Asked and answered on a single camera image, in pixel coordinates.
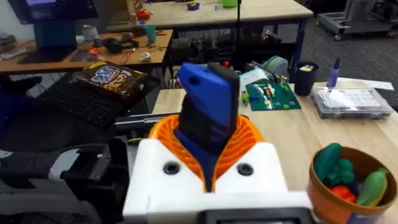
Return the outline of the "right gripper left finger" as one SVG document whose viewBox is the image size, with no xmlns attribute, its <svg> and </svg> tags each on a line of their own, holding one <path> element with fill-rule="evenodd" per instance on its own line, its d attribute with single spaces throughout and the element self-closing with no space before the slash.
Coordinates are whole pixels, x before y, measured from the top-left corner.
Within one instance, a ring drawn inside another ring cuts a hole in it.
<svg viewBox="0 0 398 224">
<path fill-rule="evenodd" d="M 177 140 L 178 116 L 161 119 L 137 148 L 123 215 L 193 215 L 206 209 L 203 172 Z"/>
</svg>

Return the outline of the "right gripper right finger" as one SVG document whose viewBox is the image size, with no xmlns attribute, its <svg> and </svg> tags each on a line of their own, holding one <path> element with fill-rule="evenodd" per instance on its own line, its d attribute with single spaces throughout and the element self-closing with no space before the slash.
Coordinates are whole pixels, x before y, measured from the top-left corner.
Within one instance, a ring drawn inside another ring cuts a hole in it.
<svg viewBox="0 0 398 224">
<path fill-rule="evenodd" d="M 286 192 L 287 184 L 275 146 L 239 115 L 236 130 L 220 154 L 214 171 L 215 193 Z"/>
</svg>

